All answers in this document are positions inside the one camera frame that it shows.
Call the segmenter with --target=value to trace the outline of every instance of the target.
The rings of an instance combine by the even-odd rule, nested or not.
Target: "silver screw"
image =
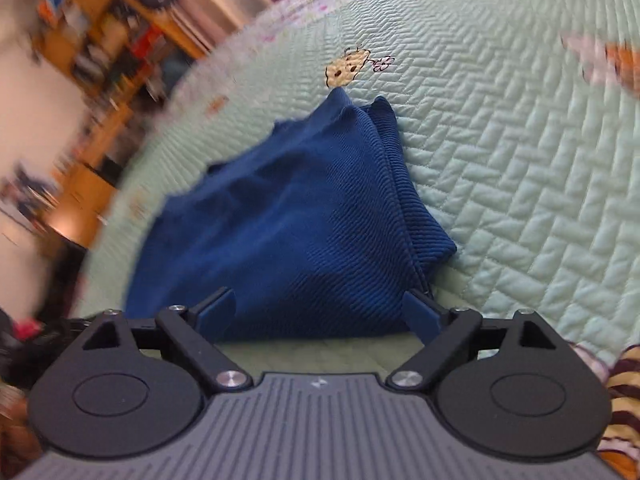
[[[239,388],[247,381],[248,377],[240,370],[227,370],[216,375],[216,382],[225,388]]]
[[[411,388],[422,382],[422,376],[412,370],[400,370],[391,377],[391,382],[400,388]]]

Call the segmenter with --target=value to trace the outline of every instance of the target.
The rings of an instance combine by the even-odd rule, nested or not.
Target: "gray gripper base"
[[[485,456],[447,433],[424,399],[393,394],[380,387],[371,374],[321,377],[267,374],[249,392],[215,397],[186,434],[155,452],[113,462],[91,462],[48,452],[19,477],[20,480],[617,478],[594,454],[548,464],[511,463]]]

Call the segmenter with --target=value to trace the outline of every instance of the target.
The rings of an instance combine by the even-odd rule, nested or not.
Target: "blue ribbed fabric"
[[[409,179],[389,103],[358,108],[337,88],[167,201],[126,314],[228,286],[238,306],[225,340],[401,332],[402,294],[425,290],[455,251]]]

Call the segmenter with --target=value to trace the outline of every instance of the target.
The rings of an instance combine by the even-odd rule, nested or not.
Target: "triangular cutout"
[[[94,335],[84,343],[83,350],[96,350],[100,348],[117,348],[120,346],[120,338],[113,323],[103,323],[95,331]]]
[[[545,348],[547,350],[555,350],[554,345],[549,338],[542,332],[542,329],[532,321],[525,321],[522,327],[522,336],[520,337],[520,346],[527,348]]]

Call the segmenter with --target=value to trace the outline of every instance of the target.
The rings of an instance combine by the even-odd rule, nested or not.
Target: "bed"
[[[181,83],[85,266],[78,312],[122,304],[167,194],[344,86],[358,104],[391,102],[418,194],[458,245],[434,280],[438,301],[498,317],[533,308],[612,364],[640,338],[636,10],[640,0],[280,1]],[[385,374],[420,343],[222,347],[255,374]]]

